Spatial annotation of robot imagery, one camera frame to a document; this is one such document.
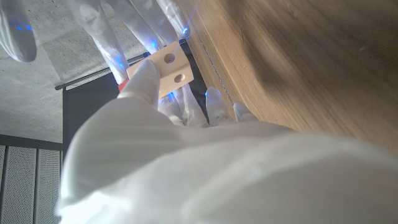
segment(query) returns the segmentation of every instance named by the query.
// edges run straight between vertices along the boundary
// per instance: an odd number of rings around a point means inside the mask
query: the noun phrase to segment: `blue light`
[[[157,48],[157,42],[156,42],[156,40],[152,40],[151,42],[152,42],[152,46],[153,46],[154,48]]]
[[[124,69],[124,65],[121,62],[122,61],[122,57],[121,56],[116,56],[115,61],[119,64],[119,66]]]

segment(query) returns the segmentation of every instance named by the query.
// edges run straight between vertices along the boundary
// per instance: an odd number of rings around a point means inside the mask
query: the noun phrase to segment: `wooden board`
[[[226,101],[263,121],[398,154],[397,1],[177,2],[205,83]]]

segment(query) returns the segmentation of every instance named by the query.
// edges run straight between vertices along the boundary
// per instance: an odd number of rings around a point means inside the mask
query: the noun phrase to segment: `glove fingertip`
[[[258,121],[258,119],[250,112],[250,110],[243,103],[235,102],[233,108],[237,122]]]

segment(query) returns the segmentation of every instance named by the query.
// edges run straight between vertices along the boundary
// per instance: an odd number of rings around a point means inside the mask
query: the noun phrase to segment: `white glove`
[[[188,24],[172,0],[102,0],[108,3],[131,32],[153,54],[166,44],[190,35]],[[109,65],[118,84],[128,79],[129,67],[100,0],[67,0],[72,14]]]
[[[36,58],[33,31],[19,0],[0,0],[0,44],[19,62]]]
[[[187,87],[158,97],[146,60],[77,131],[62,223],[397,223],[398,159],[383,149],[258,122],[241,103],[235,123],[214,88],[210,127]]]

